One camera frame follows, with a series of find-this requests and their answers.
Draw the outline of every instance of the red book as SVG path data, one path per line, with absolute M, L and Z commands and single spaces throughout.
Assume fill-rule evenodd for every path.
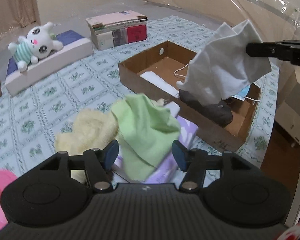
M 128 43 L 144 41 L 147 38 L 147 26 L 138 25 L 127 28 Z

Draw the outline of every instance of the purple tissue pack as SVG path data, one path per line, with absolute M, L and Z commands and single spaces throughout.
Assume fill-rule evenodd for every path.
M 184 119 L 181 116 L 177 116 L 177 120 L 181 125 L 179 141 L 188 148 L 192 143 L 194 136 L 198 130 L 198 126 L 193 122 Z M 172 155 L 172 151 L 167 154 L 163 159 L 158 168 L 145 180 L 145 181 L 135 181 L 128 178 L 123 170 L 123 159 L 119 155 L 112 166 L 113 170 L 122 178 L 130 183 L 145 183 L 145 184 L 160 184 L 170 182 L 173 174 L 178 168 L 178 165 Z

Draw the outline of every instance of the plush toy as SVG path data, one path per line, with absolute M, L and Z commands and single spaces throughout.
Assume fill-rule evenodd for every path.
M 25 71 L 30 62 L 38 63 L 39 59 L 47 57 L 52 50 L 63 48 L 61 41 L 52 39 L 52 27 L 53 23 L 51 22 L 34 27 L 29 31 L 27 37 L 19 36 L 19 44 L 9 44 L 8 49 L 20 72 Z

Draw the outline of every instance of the ribbed black surface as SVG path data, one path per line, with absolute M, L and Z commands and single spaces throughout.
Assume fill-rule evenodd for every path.
M 197 195 L 178 192 L 174 184 L 119 184 L 95 195 L 75 219 L 50 228 L 10 223 L 0 240 L 273 240 L 285 230 L 238 228 L 215 218 Z

